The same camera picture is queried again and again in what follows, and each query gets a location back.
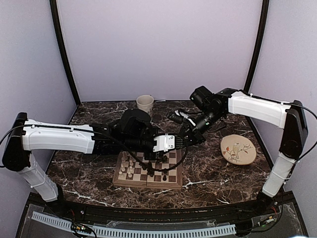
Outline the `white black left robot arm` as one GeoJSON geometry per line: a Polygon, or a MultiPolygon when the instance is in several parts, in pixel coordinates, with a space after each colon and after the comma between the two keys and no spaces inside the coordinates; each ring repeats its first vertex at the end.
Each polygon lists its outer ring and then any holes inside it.
{"type": "Polygon", "coordinates": [[[66,216],[70,206],[63,200],[62,188],[39,166],[32,154],[34,150],[92,155],[144,152],[157,158],[186,145],[181,135],[160,134],[158,128],[151,125],[150,116],[141,110],[128,110],[109,124],[84,125],[44,123],[29,119],[26,113],[19,113],[3,139],[7,142],[2,167],[19,173],[59,216],[66,216]]]}

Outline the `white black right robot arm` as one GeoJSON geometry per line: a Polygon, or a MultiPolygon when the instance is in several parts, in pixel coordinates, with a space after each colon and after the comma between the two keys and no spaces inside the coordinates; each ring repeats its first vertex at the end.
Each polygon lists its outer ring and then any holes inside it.
{"type": "Polygon", "coordinates": [[[180,133],[189,145],[204,142],[203,134],[227,114],[258,119],[283,130],[278,157],[260,192],[264,196],[253,203],[253,211],[257,215],[265,214],[272,207],[270,198],[277,195],[303,152],[308,126],[302,103],[297,100],[289,103],[265,99],[232,88],[212,93],[205,86],[196,88],[190,100],[202,112],[200,116],[192,119],[182,110],[176,113],[188,122],[180,133]]]}

